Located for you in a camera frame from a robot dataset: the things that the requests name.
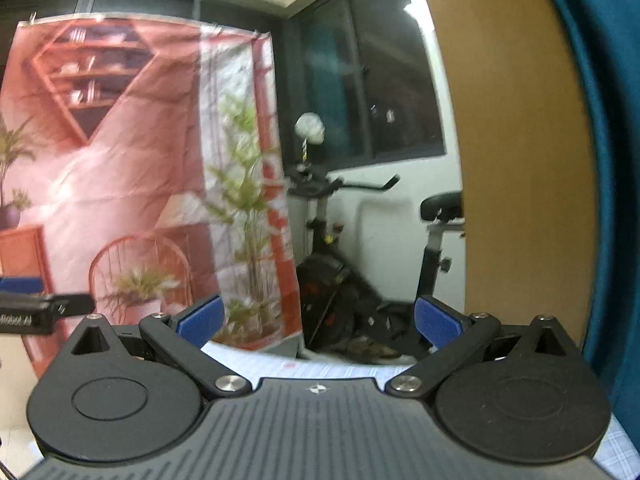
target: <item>window frame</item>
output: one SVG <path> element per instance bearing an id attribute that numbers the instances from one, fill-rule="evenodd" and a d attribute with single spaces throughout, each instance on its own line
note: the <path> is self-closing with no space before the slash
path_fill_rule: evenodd
<path id="1" fill-rule="evenodd" d="M 305 70 L 294 70 L 293 67 L 302 67 L 302 40 L 300 35 L 300 23 L 316 9 L 327 4 L 331 0 L 316 0 L 309 6 L 297 12 L 287 20 L 287 65 L 289 73 L 289 91 L 291 110 L 293 111 L 294 122 L 305 112 L 310 111 L 308 95 L 306 93 Z M 360 137 L 364 152 L 361 155 L 346 156 L 340 158 L 332 158 L 321 163 L 322 167 L 327 171 L 346 170 L 349 168 L 360 168 L 363 166 L 373 166 L 375 164 L 386 164 L 390 162 L 399 162 L 402 160 L 411 160 L 412 158 L 434 158 L 447 155 L 447 145 L 442 127 L 442 117 L 440 117 L 440 135 L 442 137 L 442 145 L 434 146 L 424 143 L 418 146 L 412 146 L 402 150 L 393 150 L 392 152 L 374 153 L 372 145 L 372 133 L 370 128 L 370 117 L 368 113 L 367 97 L 364 85 L 364 74 L 362 71 L 362 62 L 360 60 L 360 51 L 358 47 L 358 38 L 353 23 L 353 14 L 351 12 L 350 0 L 339 0 L 344 18 L 344 30 L 349 49 L 349 61 L 354 67 L 354 82 L 356 90 L 356 101 L 358 106 L 358 121 L 360 123 Z M 424 46 L 424 60 L 429 62 L 428 51 Z M 431 75 L 431 83 L 434 84 L 433 75 Z M 440 114 L 440 104 L 437 102 L 438 113 Z M 302 141 L 294 134 L 293 140 L 295 160 L 298 160 L 299 154 L 302 152 Z"/>

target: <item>potted plant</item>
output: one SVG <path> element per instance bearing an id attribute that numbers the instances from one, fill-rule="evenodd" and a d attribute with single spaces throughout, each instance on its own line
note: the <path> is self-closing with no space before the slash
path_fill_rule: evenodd
<path id="1" fill-rule="evenodd" d="M 217 193 L 208 196 L 204 205 L 217 222 L 232 228 L 236 247 L 232 260 L 246 272 L 239 280 L 244 297 L 228 301 L 226 325 L 216 341 L 246 346 L 277 337 L 282 328 L 278 305 L 268 297 L 274 287 L 269 287 L 270 273 L 264 265 L 273 229 L 262 167 L 265 157 L 276 151 L 260 148 L 253 104 L 227 95 L 222 113 L 230 160 L 224 168 L 207 168 L 216 177 Z"/>
<path id="2" fill-rule="evenodd" d="M 114 286 L 120 300 L 112 312 L 114 322 L 137 323 L 145 316 L 160 312 L 165 295 L 181 283 L 157 267 L 134 267 L 116 277 Z"/>
<path id="3" fill-rule="evenodd" d="M 6 174 L 13 163 L 21 157 L 35 160 L 30 150 L 24 128 L 29 120 L 24 121 L 15 130 L 9 130 L 0 116 L 0 230 L 17 227 L 20 213 L 31 207 L 31 200 L 23 189 L 12 190 L 12 200 L 8 202 L 4 192 Z"/>

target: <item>tiled floor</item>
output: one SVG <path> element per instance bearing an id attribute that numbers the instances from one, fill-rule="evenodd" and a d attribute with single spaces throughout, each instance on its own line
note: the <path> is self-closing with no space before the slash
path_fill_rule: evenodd
<path id="1" fill-rule="evenodd" d="M 16 476 L 26 473 L 38 458 L 25 409 L 36 383 L 27 352 L 18 336 L 0 336 L 0 460 Z"/>

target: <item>blue pad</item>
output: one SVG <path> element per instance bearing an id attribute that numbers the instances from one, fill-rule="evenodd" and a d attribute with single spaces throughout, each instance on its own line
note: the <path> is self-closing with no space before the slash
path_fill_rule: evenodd
<path id="1" fill-rule="evenodd" d="M 430 297 L 415 300 L 414 317 L 418 332 L 436 348 L 453 341 L 466 328 L 466 316 Z"/>
<path id="2" fill-rule="evenodd" d="M 0 276 L 0 290 L 19 294 L 41 294 L 44 292 L 44 283 L 37 276 L 20 278 Z"/>
<path id="3" fill-rule="evenodd" d="M 176 332 L 189 343 L 202 348 L 225 323 L 225 305 L 215 296 L 189 307 L 177 316 Z"/>

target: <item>printed backdrop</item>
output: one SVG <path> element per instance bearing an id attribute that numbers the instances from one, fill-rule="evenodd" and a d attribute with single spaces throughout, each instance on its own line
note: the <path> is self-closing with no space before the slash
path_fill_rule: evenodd
<path id="1" fill-rule="evenodd" d="M 220 293 L 215 340 L 301 329 L 269 36 L 86 14 L 21 23 L 0 94 L 0 266 L 114 324 Z M 78 323 L 26 338 L 41 374 Z"/>

